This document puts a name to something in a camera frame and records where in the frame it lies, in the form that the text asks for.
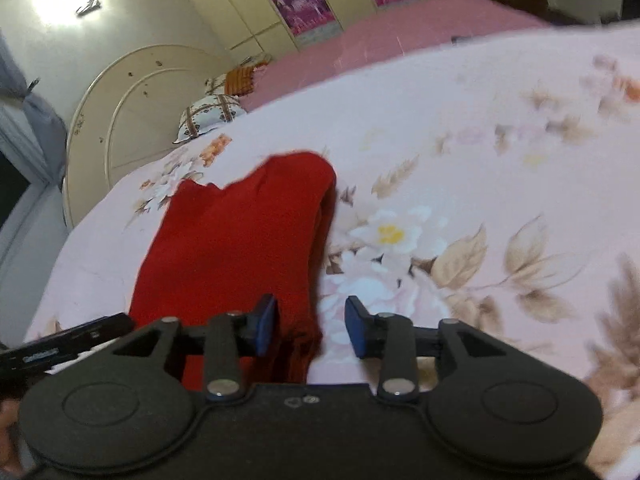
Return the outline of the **left hand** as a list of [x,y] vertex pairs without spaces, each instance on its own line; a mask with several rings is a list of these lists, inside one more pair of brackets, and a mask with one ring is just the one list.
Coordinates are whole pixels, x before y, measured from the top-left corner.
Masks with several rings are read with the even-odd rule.
[[0,446],[1,446],[1,470],[7,474],[19,477],[24,468],[21,463],[17,444],[12,437],[12,428],[17,423],[20,401],[16,399],[4,399],[1,401],[0,412]]

